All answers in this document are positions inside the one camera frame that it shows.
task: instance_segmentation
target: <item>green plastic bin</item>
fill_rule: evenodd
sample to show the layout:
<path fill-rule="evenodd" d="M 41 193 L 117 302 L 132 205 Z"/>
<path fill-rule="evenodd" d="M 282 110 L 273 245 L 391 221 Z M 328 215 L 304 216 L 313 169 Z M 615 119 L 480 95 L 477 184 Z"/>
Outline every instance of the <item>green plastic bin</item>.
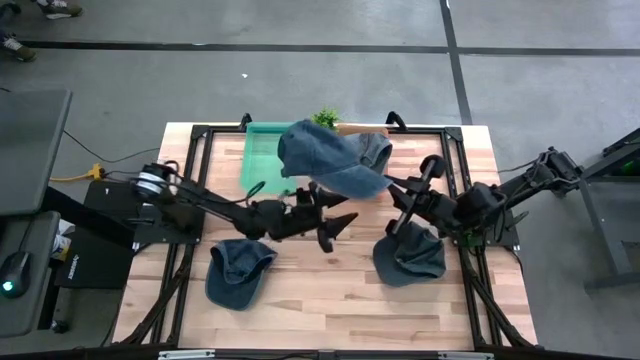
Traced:
<path fill-rule="evenodd" d="M 284 191 L 295 192 L 294 178 L 280 175 L 282 161 L 278 158 L 280 136 L 287 131 L 291 123 L 249 123 L 244 143 L 242 175 L 240 183 L 249 191 L 260 181 L 266 184 L 259 194 L 280 195 Z"/>

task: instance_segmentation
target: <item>computer mouse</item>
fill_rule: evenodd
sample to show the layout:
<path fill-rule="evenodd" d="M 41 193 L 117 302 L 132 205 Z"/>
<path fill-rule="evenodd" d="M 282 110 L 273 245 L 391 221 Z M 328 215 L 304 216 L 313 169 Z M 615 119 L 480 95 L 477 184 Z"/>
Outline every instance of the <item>computer mouse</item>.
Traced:
<path fill-rule="evenodd" d="M 0 293 L 6 298 L 15 299 L 29 288 L 29 267 L 31 254 L 17 251 L 2 263 L 0 267 Z"/>

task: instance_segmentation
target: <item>green plant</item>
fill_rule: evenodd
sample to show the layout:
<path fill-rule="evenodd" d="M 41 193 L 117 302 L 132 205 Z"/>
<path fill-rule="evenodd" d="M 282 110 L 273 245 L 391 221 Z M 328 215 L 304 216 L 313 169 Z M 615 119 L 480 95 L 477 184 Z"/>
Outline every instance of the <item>green plant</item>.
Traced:
<path fill-rule="evenodd" d="M 320 112 L 311 115 L 311 121 L 314 123 L 326 127 L 331 130 L 335 130 L 335 123 L 340 121 L 338 112 L 335 109 L 323 108 Z"/>

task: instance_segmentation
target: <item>wooden tabletop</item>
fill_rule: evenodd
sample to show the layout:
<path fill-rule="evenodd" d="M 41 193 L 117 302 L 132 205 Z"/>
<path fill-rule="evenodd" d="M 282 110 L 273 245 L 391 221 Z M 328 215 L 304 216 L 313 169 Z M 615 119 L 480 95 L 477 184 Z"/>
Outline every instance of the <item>wooden tabletop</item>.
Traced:
<path fill-rule="evenodd" d="M 167 124 L 160 161 L 176 160 L 184 165 L 192 125 Z M 463 126 L 462 131 L 472 181 L 498 183 L 488 128 Z M 442 154 L 437 136 L 391 135 L 391 141 L 388 174 L 396 177 L 419 176 L 418 166 L 426 155 Z M 457 186 L 462 189 L 457 155 L 453 146 L 451 149 Z M 243 150 L 243 134 L 215 135 L 208 189 L 229 199 L 244 197 L 246 191 L 239 184 Z M 447 193 L 443 180 L 432 181 L 432 186 Z M 209 249 L 218 240 L 240 237 L 232 225 L 207 215 L 203 242 L 194 256 L 180 347 L 471 349 L 460 261 L 450 241 L 445 240 L 447 271 L 441 279 L 391 288 L 381 284 L 372 262 L 373 245 L 384 236 L 387 222 L 399 215 L 391 196 L 385 193 L 372 201 L 348 201 L 327 215 L 348 212 L 360 216 L 339 236 L 331 254 L 320 250 L 315 234 L 267 242 L 279 255 L 255 303 L 243 312 L 221 308 L 204 293 Z M 427 225 L 415 216 L 413 220 Z M 157 299 L 167 248 L 152 245 L 134 259 L 114 341 L 129 335 Z M 488 249 L 487 260 L 496 302 L 523 336 L 535 343 L 518 263 L 502 248 Z M 484 307 L 479 306 L 479 311 L 483 333 L 489 338 Z"/>

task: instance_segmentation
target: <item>person's foot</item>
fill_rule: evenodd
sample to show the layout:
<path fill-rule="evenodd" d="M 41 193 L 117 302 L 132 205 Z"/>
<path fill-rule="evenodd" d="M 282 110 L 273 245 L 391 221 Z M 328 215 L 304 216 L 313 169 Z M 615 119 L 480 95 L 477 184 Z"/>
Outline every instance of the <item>person's foot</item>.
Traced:
<path fill-rule="evenodd" d="M 78 17 L 82 15 L 82 7 L 78 5 L 68 4 L 63 0 L 52 0 L 47 5 L 38 3 L 40 9 L 47 19 L 64 19 L 69 17 Z"/>
<path fill-rule="evenodd" d="M 30 62 L 36 59 L 36 52 L 20 44 L 13 36 L 6 36 L 2 41 L 2 48 L 15 56 L 18 60 Z"/>

